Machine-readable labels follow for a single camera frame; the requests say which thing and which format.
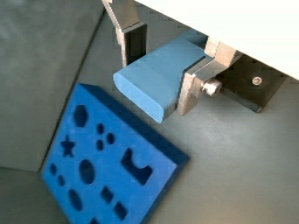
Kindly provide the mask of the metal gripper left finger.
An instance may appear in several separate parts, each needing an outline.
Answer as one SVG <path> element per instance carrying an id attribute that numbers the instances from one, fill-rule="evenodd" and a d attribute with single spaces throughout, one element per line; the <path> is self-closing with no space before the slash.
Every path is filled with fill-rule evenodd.
<path id="1" fill-rule="evenodd" d="M 116 29 L 122 67 L 145 55 L 146 24 L 138 19 L 134 0 L 101 0 Z"/>

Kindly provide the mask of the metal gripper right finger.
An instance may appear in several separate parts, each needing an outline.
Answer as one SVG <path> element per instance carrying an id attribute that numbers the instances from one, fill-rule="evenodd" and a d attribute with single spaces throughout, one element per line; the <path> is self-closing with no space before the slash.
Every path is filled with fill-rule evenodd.
<path id="1" fill-rule="evenodd" d="M 203 94 L 215 96 L 221 88 L 216 75 L 237 61 L 241 52 L 208 37 L 204 57 L 182 72 L 176 112 L 184 116 L 196 106 Z"/>

